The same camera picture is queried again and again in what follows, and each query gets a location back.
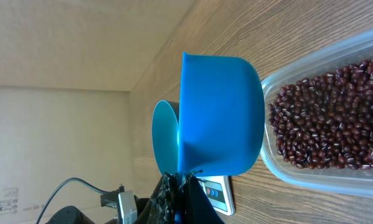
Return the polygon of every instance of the clear plastic container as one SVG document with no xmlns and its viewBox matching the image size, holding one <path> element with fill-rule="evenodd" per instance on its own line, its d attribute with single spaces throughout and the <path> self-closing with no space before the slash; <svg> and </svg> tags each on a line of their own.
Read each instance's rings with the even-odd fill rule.
<svg viewBox="0 0 373 224">
<path fill-rule="evenodd" d="M 350 37 L 313 52 L 271 74 L 262 81 L 265 99 L 265 134 L 261 157 L 269 170 L 279 179 L 302 187 L 327 190 L 330 192 L 373 197 L 373 169 L 297 169 L 289 162 L 284 162 L 275 146 L 276 137 L 268 124 L 269 110 L 281 86 L 295 84 L 304 77 L 323 75 L 327 71 L 359 63 L 373 57 L 373 29 Z"/>
</svg>

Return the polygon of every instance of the black cable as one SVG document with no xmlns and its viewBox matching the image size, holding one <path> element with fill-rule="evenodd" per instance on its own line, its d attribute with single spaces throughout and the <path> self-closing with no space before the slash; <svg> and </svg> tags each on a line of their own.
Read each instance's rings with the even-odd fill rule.
<svg viewBox="0 0 373 224">
<path fill-rule="evenodd" d="M 76 178 L 76 177 L 72 177 L 72 178 L 69 178 L 65 181 L 63 181 L 63 183 L 61 183 L 55 190 L 54 192 L 52 193 L 52 195 L 50 195 L 50 197 L 48 198 L 48 201 L 47 203 L 45 203 L 45 206 L 42 208 L 42 211 L 41 213 L 39 214 L 38 216 L 38 219 L 37 219 L 37 222 L 36 224 L 38 224 L 40 221 L 41 221 L 41 218 L 45 212 L 45 210 L 47 209 L 50 201 L 53 199 L 53 197 L 55 196 L 55 194 L 67 183 L 71 182 L 71 181 L 77 181 L 77 182 L 80 182 L 81 184 L 89 187 L 91 190 L 95 191 L 95 192 L 98 192 L 99 194 L 107 194 L 107 193 L 110 193 L 110 192 L 107 192 L 107 191 L 104 191 L 104 190 L 100 190 L 96 187 L 94 187 L 93 185 L 89 184 L 88 182 L 82 180 L 82 179 L 79 179 L 79 178 Z"/>
</svg>

